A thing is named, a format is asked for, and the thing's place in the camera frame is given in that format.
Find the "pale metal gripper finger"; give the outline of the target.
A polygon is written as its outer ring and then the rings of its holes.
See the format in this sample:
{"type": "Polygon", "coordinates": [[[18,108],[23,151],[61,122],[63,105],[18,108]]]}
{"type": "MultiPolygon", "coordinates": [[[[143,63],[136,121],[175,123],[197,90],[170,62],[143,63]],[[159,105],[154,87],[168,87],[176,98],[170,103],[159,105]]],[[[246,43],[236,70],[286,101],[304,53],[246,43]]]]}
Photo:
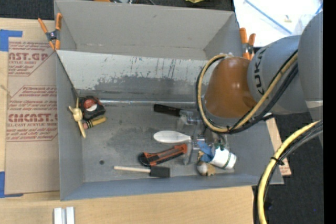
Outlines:
{"type": "Polygon", "coordinates": [[[199,149],[199,139],[192,140],[189,139],[187,141],[187,153],[186,153],[186,164],[190,164],[192,162],[192,159],[194,155],[198,154],[199,149]]]}
{"type": "Polygon", "coordinates": [[[187,111],[187,110],[180,111],[179,119],[177,121],[178,126],[198,125],[201,123],[202,123],[202,119],[197,113],[193,111],[187,111]]]}

